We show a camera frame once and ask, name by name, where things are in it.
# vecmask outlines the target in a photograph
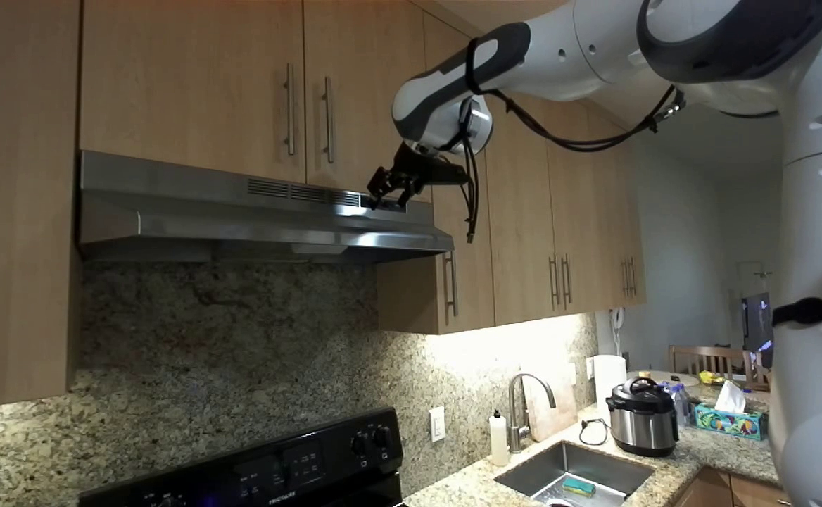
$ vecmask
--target wooden cabinet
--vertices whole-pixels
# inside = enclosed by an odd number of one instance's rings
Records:
[[[514,100],[544,120],[544,100]],[[549,147],[506,116],[504,103],[490,100],[490,107],[495,116],[486,147],[495,321],[545,317],[556,311]]]
[[[621,133],[607,113],[587,107],[592,137]],[[632,186],[630,144],[592,155],[594,203],[599,231],[599,300],[603,306],[630,306],[645,300],[640,204]]]
[[[728,472],[704,468],[672,502],[675,507],[732,507]]]
[[[392,165],[392,100],[424,66],[421,17],[411,0],[305,0],[306,182],[365,190]]]
[[[545,103],[545,126],[564,137],[587,137],[587,109],[583,100]],[[603,231],[592,158],[549,144],[556,311],[587,311],[606,304],[596,289]]]
[[[776,485],[732,475],[735,507],[787,507],[787,496]]]
[[[675,507],[787,507],[787,499],[776,485],[704,468],[672,503]]]
[[[68,386],[76,0],[0,0],[0,403]]]
[[[421,61],[407,0],[88,0],[81,147],[365,190]]]
[[[465,37],[442,19],[424,17],[428,65],[442,61]],[[404,333],[455,333],[490,327],[493,317],[493,245],[486,161],[480,158],[479,228],[466,241],[466,204],[458,189],[434,189],[435,228],[452,234],[452,252],[389,261],[378,266],[381,327]]]
[[[302,182],[302,2],[85,0],[81,147]]]

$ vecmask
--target stainless steel sink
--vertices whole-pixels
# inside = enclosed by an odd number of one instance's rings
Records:
[[[556,441],[518,468],[495,475],[544,507],[616,507],[652,471],[571,441]]]

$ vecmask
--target white wall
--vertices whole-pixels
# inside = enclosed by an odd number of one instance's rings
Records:
[[[635,369],[665,369],[668,344],[735,340],[720,189],[704,171],[665,155],[652,137],[632,141],[648,304],[624,310],[621,349]],[[606,311],[599,349],[611,351]]]
[[[780,280],[780,173],[723,186],[723,241],[732,299],[776,292]]]

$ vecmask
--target wall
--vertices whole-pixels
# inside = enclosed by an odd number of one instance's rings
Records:
[[[725,296],[723,209],[718,182],[665,155],[652,137],[632,141],[632,173],[648,300],[624,310],[621,349],[635,369],[665,369],[668,344],[732,340]],[[607,314],[596,311],[603,351],[613,351]]]
[[[780,278],[780,171],[725,182],[723,241],[732,299],[776,292]]]
[[[486,413],[531,369],[587,403],[583,314],[461,335],[375,328],[357,264],[88,266],[71,395],[0,404],[0,503],[76,503],[81,490],[395,404],[402,486],[486,455]],[[424,413],[447,404],[447,438]]]

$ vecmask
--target kitchen appliance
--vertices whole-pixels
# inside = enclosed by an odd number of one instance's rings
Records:
[[[78,499],[81,507],[395,507],[402,441],[395,409],[306,427]]]
[[[452,251],[430,203],[375,203],[106,152],[78,155],[76,234],[92,261],[385,261]]]
[[[606,403],[611,411],[611,437],[621,449],[665,455],[675,447],[675,409],[655,379],[632,376],[630,382],[618,382]]]

